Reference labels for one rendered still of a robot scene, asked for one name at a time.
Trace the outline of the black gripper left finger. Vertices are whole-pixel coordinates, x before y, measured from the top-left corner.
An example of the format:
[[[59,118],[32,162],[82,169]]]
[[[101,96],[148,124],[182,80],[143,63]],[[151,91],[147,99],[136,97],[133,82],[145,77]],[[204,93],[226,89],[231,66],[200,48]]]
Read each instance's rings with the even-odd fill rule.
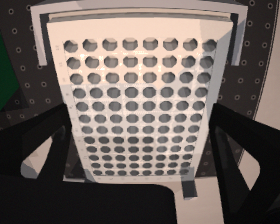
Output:
[[[22,177],[22,162],[55,133],[37,179],[63,181],[71,132],[72,122],[64,103],[0,130],[0,174]]]

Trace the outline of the white well plate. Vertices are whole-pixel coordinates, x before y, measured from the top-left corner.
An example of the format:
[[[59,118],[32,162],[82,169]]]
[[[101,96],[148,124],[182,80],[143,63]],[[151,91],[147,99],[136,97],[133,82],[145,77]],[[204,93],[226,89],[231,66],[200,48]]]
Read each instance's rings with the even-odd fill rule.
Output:
[[[225,68],[230,16],[158,7],[49,14],[57,77],[88,180],[194,180]]]

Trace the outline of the green open-top bin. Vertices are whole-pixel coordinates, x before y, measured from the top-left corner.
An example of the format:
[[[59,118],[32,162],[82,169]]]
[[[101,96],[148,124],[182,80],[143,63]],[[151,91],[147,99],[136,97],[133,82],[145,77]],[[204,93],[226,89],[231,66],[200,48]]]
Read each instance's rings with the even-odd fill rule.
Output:
[[[19,88],[0,34],[0,110]]]

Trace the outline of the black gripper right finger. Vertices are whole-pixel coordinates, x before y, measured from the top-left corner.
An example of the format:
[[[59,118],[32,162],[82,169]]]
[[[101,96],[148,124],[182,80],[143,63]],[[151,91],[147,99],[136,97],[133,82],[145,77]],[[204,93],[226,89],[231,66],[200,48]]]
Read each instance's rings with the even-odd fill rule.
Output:
[[[259,224],[269,212],[280,209],[280,130],[217,102],[208,127],[224,224]],[[225,132],[259,163],[260,174],[251,190]]]

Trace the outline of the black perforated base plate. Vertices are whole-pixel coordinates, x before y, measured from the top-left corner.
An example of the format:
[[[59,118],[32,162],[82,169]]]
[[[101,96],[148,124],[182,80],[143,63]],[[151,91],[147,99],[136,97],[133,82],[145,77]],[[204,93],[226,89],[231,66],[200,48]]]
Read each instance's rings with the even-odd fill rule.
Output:
[[[19,88],[0,110],[0,130],[63,103],[53,59],[39,65],[30,7],[45,0],[0,0],[0,34]],[[280,0],[234,0],[248,6],[239,66],[226,60],[217,102],[255,120],[270,63]],[[85,180],[73,134],[64,175]],[[216,176],[208,132],[197,178]]]

